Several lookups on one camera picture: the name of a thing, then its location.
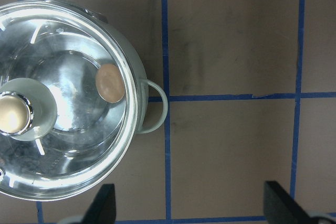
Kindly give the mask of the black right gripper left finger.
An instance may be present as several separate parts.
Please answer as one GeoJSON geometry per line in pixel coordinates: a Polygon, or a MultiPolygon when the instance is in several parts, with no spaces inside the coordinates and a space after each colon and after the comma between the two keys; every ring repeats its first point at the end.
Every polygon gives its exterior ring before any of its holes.
{"type": "Polygon", "coordinates": [[[116,221],[116,192],[114,184],[104,184],[97,192],[81,223],[114,224],[116,221]]]}

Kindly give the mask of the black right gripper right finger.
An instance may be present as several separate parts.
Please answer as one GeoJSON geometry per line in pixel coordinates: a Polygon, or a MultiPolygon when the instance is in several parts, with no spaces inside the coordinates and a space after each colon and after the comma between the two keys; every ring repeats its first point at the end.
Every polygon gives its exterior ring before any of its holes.
{"type": "Polygon", "coordinates": [[[268,223],[319,223],[310,217],[276,181],[264,183],[263,211],[268,223]]]}

